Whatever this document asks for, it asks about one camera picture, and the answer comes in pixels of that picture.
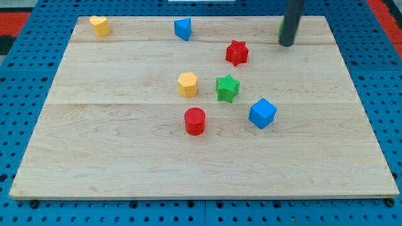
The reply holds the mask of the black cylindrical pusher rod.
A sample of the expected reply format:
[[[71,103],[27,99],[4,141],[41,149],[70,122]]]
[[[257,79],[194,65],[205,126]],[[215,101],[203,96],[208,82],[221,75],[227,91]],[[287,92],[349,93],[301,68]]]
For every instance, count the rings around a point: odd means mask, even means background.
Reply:
[[[290,47],[294,44],[300,18],[303,14],[305,0],[289,0],[284,15],[283,29],[278,40],[281,46]]]

